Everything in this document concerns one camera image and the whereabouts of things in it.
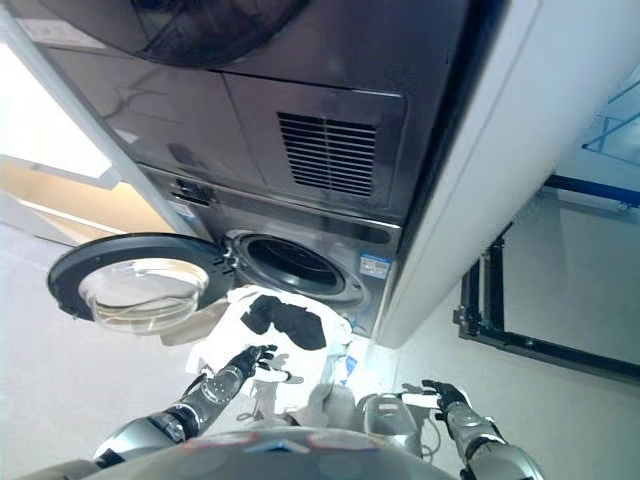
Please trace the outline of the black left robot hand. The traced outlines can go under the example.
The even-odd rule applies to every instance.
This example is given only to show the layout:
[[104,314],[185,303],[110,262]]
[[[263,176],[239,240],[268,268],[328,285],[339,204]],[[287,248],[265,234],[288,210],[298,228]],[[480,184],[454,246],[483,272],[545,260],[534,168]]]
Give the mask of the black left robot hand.
[[267,383],[302,384],[303,377],[284,369],[288,356],[276,354],[277,350],[278,347],[272,344],[248,346],[228,365],[237,368],[245,380],[255,378]]

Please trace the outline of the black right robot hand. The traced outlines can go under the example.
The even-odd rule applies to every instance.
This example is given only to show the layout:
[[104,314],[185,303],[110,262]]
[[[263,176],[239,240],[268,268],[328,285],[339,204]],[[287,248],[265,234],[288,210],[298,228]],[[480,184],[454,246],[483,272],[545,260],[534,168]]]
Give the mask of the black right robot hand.
[[400,394],[400,399],[408,405],[436,410],[443,417],[446,417],[454,404],[470,406],[468,397],[461,389],[436,380],[423,380],[420,388],[407,387]]

